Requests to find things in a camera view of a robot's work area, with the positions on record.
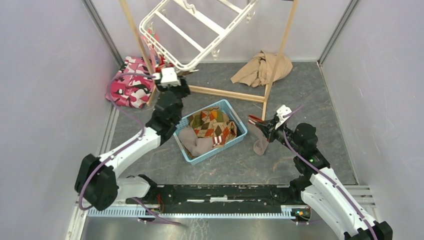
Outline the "white plastic clip hanger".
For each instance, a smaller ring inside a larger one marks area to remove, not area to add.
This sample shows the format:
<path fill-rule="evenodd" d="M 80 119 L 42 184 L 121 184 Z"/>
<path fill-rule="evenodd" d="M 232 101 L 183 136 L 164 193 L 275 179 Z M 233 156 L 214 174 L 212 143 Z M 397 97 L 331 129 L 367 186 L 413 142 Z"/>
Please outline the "white plastic clip hanger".
<path fill-rule="evenodd" d="M 190 4 L 194 4 L 197 10 L 201 11 L 205 16 L 209 17 L 223 28 L 226 28 L 229 23 L 237 16 L 237 13 L 221 4 L 221 0 L 186 1 Z M 249 0 L 228 1 L 242 9 L 247 5 Z M 203 48 L 207 47 L 208 44 L 210 44 L 211 41 L 217 37 L 216 33 L 214 33 L 212 30 L 207 28 L 205 25 L 179 7 L 175 3 L 176 0 L 167 0 L 167 2 L 168 3 L 165 5 L 162 13 L 173 23 L 175 23 L 177 27 L 179 27 L 182 31 L 187 33 L 187 35 L 199 43 Z M 250 21 L 255 13 L 254 7 L 248 15 L 248 18 L 243 19 L 240 23 Z M 162 46 L 164 46 L 182 64 L 189 63 L 195 56 L 199 54 L 199 52 L 192 45 L 190 45 L 184 38 L 182 38 L 177 32 L 175 32 L 170 26 L 168 26 L 157 16 L 154 16 L 150 19 L 148 25 L 145 26 L 145 29 L 154 31 L 154 38 L 159 41 L 160 44 L 162 44 Z M 219 45 L 216 47 L 216 49 L 218 50 L 217 56 L 213 56 L 210 53 L 206 57 L 216 59 L 220 53 Z"/>

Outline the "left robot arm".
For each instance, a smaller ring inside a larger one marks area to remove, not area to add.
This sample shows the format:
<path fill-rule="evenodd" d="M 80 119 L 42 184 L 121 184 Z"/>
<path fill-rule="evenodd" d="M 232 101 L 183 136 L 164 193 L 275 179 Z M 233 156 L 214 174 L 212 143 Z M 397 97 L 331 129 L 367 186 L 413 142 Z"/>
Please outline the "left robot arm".
<path fill-rule="evenodd" d="M 182 119 L 182 99 L 191 93 L 186 77 L 178 76 L 174 82 L 158 77 L 155 84 L 160 94 L 145 126 L 113 150 L 100 156 L 90 153 L 82 159 L 74 185 L 81 210 L 103 211 L 116 200 L 132 197 L 145 204 L 156 200 L 157 190 L 146 178 L 118 180 L 136 160 L 168 141 Z"/>

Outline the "orange white striped beige sock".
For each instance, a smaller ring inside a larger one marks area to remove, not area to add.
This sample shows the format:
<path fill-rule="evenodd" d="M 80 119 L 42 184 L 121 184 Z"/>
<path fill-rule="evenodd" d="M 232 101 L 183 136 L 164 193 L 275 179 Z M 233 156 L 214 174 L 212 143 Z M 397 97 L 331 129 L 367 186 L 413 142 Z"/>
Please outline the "orange white striped beige sock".
<path fill-rule="evenodd" d="M 249 114 L 247 116 L 248 130 L 257 137 L 253 145 L 253 150 L 257 155 L 263 155 L 268 148 L 269 142 L 264 133 L 256 126 L 257 123 L 262 124 L 264 121 L 258 116 Z"/>

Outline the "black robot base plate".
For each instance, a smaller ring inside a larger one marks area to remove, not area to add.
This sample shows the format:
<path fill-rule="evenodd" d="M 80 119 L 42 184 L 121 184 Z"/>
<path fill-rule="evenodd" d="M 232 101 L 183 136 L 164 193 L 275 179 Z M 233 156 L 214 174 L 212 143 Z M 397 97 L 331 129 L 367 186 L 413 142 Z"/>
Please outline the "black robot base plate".
<path fill-rule="evenodd" d="M 162 217 L 282 217 L 294 222 L 310 220 L 312 210 L 285 185 L 275 184 L 165 184 L 145 196 L 129 197 L 127 204 L 157 206 Z"/>

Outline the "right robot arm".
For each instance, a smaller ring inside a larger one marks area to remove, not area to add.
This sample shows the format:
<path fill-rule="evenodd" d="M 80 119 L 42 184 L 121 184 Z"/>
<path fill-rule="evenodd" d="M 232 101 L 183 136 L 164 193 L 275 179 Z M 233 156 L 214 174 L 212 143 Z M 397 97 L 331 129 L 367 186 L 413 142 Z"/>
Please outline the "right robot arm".
<path fill-rule="evenodd" d="M 289 184 L 289 199 L 311 207 L 340 240 L 391 240 L 393 229 L 377 221 L 347 191 L 330 163 L 317 148 L 316 128 L 300 123 L 295 130 L 276 119 L 256 123 L 267 141 L 290 149 L 300 176 Z"/>

